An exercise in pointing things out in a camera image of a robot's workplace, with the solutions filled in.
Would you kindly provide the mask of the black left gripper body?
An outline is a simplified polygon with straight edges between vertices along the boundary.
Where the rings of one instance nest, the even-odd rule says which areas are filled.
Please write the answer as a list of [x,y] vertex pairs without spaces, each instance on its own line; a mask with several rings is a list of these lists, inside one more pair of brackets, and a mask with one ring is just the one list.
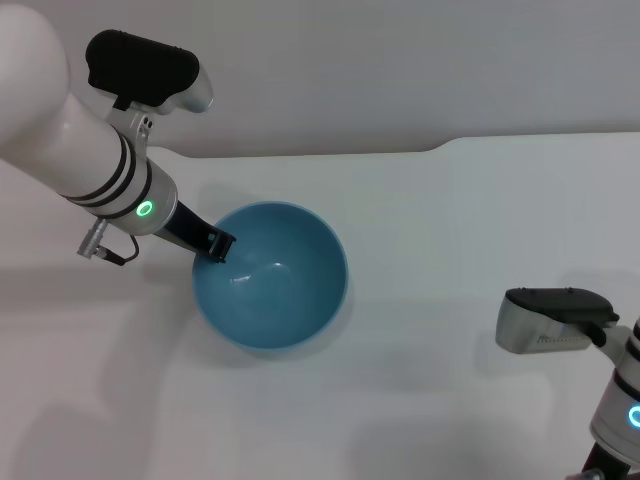
[[218,230],[178,201],[171,218],[159,230],[159,237],[205,256],[219,256]]

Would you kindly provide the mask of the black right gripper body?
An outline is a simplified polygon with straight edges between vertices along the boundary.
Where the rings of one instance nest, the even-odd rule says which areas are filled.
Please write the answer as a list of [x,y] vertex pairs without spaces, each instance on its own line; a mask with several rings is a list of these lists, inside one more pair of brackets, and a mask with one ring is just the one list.
[[631,480],[631,466],[608,453],[598,443],[591,448],[582,471],[594,468],[603,472],[605,480]]

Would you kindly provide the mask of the blue bowl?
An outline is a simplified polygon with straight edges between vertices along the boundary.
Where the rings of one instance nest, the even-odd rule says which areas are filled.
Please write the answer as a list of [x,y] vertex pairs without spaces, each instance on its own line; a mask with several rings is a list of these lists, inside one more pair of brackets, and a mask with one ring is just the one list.
[[316,213],[287,202],[239,208],[217,223],[235,236],[225,262],[192,267],[195,303],[208,324],[247,350],[276,352],[321,334],[346,298],[342,243]]

